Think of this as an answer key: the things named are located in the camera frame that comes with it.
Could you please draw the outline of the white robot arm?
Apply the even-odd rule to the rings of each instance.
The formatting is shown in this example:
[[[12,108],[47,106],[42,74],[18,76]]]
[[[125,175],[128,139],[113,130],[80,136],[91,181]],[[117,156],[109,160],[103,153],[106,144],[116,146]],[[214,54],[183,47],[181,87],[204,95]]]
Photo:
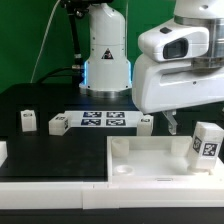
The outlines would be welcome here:
[[[176,0],[174,17],[142,33],[141,55],[125,56],[125,22],[107,4],[90,7],[90,57],[83,93],[132,92],[144,114],[161,112],[176,132],[175,111],[224,101],[224,0]]]

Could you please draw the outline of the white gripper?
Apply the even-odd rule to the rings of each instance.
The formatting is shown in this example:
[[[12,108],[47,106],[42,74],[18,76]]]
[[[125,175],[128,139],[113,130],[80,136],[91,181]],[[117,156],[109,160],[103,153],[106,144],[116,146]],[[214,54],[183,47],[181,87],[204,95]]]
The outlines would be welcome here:
[[[224,101],[224,68],[191,68],[191,61],[157,63],[142,54],[134,65],[132,99],[143,113],[163,112],[171,135],[176,109]]]

